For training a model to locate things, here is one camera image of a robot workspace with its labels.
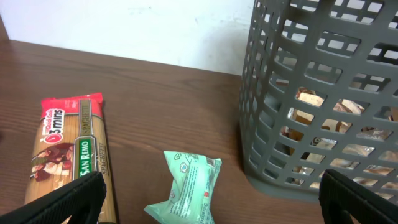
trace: pasta packet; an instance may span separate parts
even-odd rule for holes
[[[145,207],[145,212],[161,224],[214,224],[210,213],[213,189],[221,168],[221,159],[165,151],[173,175],[169,199]]]
[[[25,204],[91,171],[100,171],[107,194],[98,223],[115,224],[102,94],[44,99],[42,107]]]

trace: wall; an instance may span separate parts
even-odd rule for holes
[[[240,75],[254,0],[0,0],[11,40]]]

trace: red package top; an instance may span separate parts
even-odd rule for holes
[[[94,93],[84,96],[74,96],[63,99],[56,99],[56,98],[44,99],[42,100],[42,107],[43,107],[42,118],[45,117],[46,112],[49,109],[62,109],[65,111],[65,114],[78,114],[80,110],[80,100],[82,99],[90,99],[91,113],[93,115],[97,115],[103,118],[102,105],[104,99],[102,97],[102,93]]]

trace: gray plastic basket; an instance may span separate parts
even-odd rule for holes
[[[255,188],[315,201],[318,189],[313,183],[332,168],[351,179],[372,180],[365,187],[397,202],[398,190],[390,185],[398,183],[398,160],[382,157],[398,152],[398,123],[388,119],[392,108],[398,108],[397,12],[396,0],[255,1],[239,94],[244,170]],[[315,91],[324,99],[322,105],[298,100],[300,87]],[[335,111],[341,99],[364,111]],[[290,119],[291,108],[313,115],[312,122]],[[321,128],[327,119],[352,125],[345,133],[328,131]],[[302,133],[302,139],[282,135],[284,127]],[[364,127],[388,135],[364,138],[358,135]],[[319,148],[312,144],[316,139],[336,144]],[[346,153],[346,147],[355,145],[366,146],[370,153]],[[302,159],[309,153],[324,158]],[[352,166],[334,167],[335,159]],[[368,172],[370,167],[390,172],[375,174]]]

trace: mint green plastic wrapper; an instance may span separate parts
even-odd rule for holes
[[[161,224],[214,224],[210,202],[221,159],[170,151],[164,156],[174,178],[170,197],[144,211]]]

